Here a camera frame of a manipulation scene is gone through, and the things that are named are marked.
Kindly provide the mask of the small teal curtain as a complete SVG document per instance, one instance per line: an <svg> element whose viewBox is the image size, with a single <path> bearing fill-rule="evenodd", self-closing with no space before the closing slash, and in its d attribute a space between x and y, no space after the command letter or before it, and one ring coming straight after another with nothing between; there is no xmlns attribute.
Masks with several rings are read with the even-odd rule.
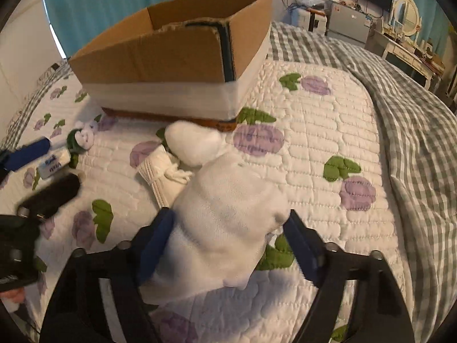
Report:
<svg viewBox="0 0 457 343"><path fill-rule="evenodd" d="M432 40L432 48L437 55L442 56L448 39L450 22L436 0L414 0L422 18L418 42Z"/></svg>

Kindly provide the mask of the white suitcase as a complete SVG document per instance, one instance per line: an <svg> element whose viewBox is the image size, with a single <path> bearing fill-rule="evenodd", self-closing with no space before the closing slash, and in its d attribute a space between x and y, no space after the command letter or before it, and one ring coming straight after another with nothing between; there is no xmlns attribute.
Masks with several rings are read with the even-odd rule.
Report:
<svg viewBox="0 0 457 343"><path fill-rule="evenodd" d="M290 8L291 25L324 36L327 31L327 15L324 10L293 6Z"/></svg>

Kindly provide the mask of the grey mini fridge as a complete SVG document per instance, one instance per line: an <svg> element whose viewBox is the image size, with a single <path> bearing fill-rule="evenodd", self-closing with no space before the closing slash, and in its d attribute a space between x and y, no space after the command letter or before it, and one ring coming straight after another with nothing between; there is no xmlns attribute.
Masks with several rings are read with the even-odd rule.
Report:
<svg viewBox="0 0 457 343"><path fill-rule="evenodd" d="M365 47L371 26L371 18L346 5L332 2L326 36Z"/></svg>

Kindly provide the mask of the white dressing table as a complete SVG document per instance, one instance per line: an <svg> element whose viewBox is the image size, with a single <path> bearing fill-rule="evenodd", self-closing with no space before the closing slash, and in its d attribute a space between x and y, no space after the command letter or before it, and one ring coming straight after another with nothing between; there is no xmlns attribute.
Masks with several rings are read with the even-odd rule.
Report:
<svg viewBox="0 0 457 343"><path fill-rule="evenodd" d="M369 34L365 49L388 61L432 93L442 82L442 76L432 65L376 30Z"/></svg>

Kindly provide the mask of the oval white vanity mirror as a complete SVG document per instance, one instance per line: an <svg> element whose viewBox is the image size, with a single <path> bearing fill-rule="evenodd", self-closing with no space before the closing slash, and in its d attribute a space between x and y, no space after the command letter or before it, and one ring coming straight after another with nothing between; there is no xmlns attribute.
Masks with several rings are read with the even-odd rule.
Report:
<svg viewBox="0 0 457 343"><path fill-rule="evenodd" d="M400 23L405 36L413 36L419 32L421 16L414 0L396 0L392 5L394 23Z"/></svg>

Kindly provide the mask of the grey checkered bedsheet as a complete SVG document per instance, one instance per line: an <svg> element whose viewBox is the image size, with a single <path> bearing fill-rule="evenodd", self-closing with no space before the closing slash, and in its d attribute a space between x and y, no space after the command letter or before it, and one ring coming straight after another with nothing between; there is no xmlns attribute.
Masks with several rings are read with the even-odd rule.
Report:
<svg viewBox="0 0 457 343"><path fill-rule="evenodd" d="M456 301L456 116L402 71L359 47L285 23L273 24L270 42L267 61L344 71L367 89L410 268L414 335L417 342L428 341ZM70 67L60 62L47 71L31 98L63 65ZM19 116L5 147L18 146L12 131Z"/></svg>

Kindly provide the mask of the brown cardboard box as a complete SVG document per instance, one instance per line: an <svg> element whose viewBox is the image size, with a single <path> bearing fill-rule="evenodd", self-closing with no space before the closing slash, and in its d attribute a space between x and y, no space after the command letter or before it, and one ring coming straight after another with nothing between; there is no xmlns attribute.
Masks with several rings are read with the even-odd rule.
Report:
<svg viewBox="0 0 457 343"><path fill-rule="evenodd" d="M270 48L272 0L170 0L139 10L70 59L110 116L232 131Z"/></svg>

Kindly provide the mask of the white folded sock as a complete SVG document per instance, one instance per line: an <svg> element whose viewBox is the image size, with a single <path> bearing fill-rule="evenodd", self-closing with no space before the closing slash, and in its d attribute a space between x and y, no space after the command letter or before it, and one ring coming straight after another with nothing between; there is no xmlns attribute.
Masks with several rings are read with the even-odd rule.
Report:
<svg viewBox="0 0 457 343"><path fill-rule="evenodd" d="M171 208L194 173L180 168L178 158L159 145L137 167L137 172L152 189L159 208Z"/></svg>

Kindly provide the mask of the white green knotted toy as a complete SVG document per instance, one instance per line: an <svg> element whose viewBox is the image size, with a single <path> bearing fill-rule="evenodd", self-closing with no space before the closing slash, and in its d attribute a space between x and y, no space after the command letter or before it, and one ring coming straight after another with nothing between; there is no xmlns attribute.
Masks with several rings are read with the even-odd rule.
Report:
<svg viewBox="0 0 457 343"><path fill-rule="evenodd" d="M77 121L67 136L66 147L71 155L70 168L75 169L79 156L87 153L94 145L95 135L98 132L98 122L95 120Z"/></svg>

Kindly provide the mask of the white floral quilt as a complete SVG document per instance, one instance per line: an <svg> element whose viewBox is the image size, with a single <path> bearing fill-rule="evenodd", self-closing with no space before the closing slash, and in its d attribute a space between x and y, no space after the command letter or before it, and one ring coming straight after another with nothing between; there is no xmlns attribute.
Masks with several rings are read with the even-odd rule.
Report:
<svg viewBox="0 0 457 343"><path fill-rule="evenodd" d="M161 122L111 119L67 65L38 89L12 131L18 145L47 137L63 143L75 126L98 127L77 162L79 196L42 230L41 271L16 312L37 341L57 278L77 247L111 249L149 224L158 206L138 165L160 143ZM367 89L349 73L311 64L267 61L223 149L286 195L321 238L347 252L380 250L406 305L414 307L400 216L383 138ZM243 290L224 288L152 312L168 342L290 342L314 299L284 240L274 234L266 261Z"/></svg>

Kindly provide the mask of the white fuzzy sock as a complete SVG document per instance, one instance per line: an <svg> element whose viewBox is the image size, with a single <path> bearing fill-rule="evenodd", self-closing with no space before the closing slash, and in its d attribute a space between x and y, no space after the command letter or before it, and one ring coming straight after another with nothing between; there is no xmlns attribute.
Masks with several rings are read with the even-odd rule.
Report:
<svg viewBox="0 0 457 343"><path fill-rule="evenodd" d="M189 121L165 128L163 147L194 176L170 208L173 229L151 277L147 304L166 304L223 287L246 288L270 234L290 213L278 187L230 152L221 132Z"/></svg>

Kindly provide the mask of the wet wipes pack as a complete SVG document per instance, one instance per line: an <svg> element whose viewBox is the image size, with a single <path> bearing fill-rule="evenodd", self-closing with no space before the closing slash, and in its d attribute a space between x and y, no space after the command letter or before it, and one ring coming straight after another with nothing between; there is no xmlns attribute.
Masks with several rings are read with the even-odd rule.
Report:
<svg viewBox="0 0 457 343"><path fill-rule="evenodd" d="M43 180L50 178L59 170L63 169L71 161L71 153L66 147L50 153L37 167L37 171Z"/></svg>

